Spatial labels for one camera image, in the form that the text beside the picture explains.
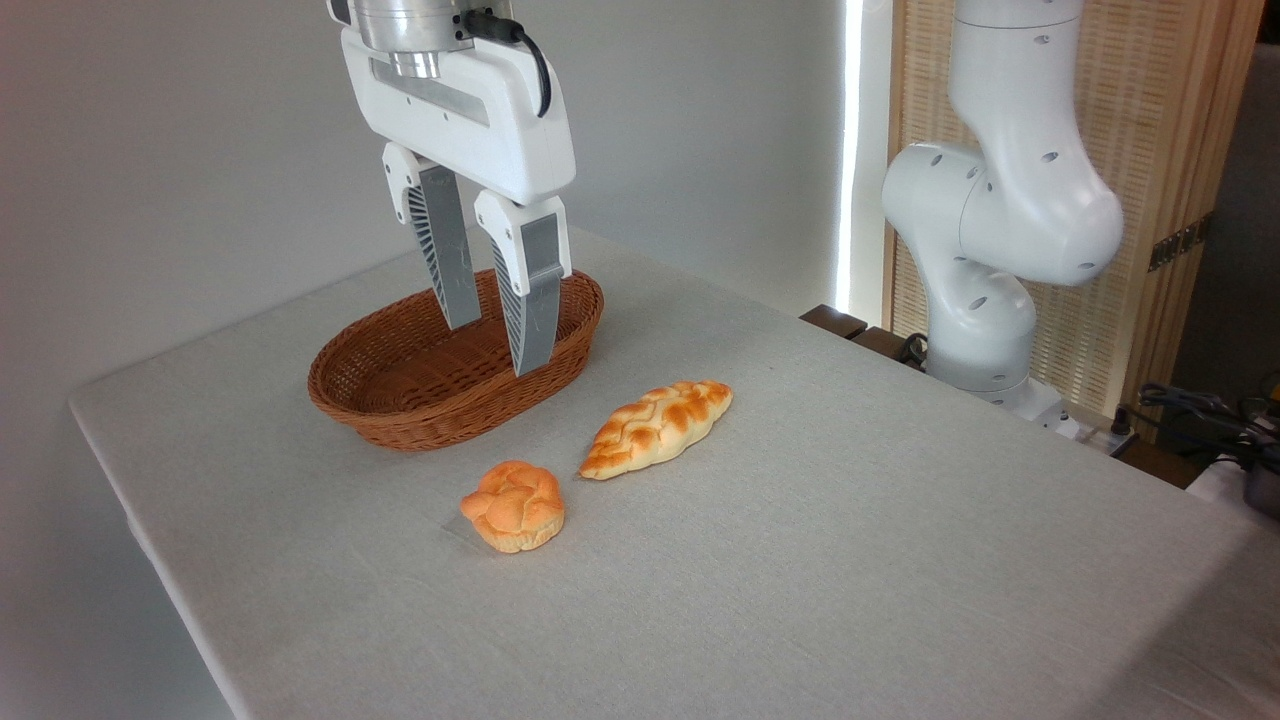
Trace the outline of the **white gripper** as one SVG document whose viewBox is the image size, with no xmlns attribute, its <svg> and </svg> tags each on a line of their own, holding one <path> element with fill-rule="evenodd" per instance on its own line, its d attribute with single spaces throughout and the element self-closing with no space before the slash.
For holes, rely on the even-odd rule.
<svg viewBox="0 0 1280 720">
<path fill-rule="evenodd" d="M 417 240 L 448 327 L 483 316 L 457 173 L 504 196 L 481 192 L 475 211 L 492 238 L 515 374 L 544 366 L 561 282 L 572 273 L 564 205 L 552 197 L 576 177 L 559 81 L 550 77 L 550 108 L 539 117 L 538 65 L 525 47 L 477 40 L 442 54 L 439 77 L 426 79 L 398 76 L 355 29 L 343 29 L 340 44 L 365 120 L 393 141 L 381 155 L 390 199 Z"/>
</svg>

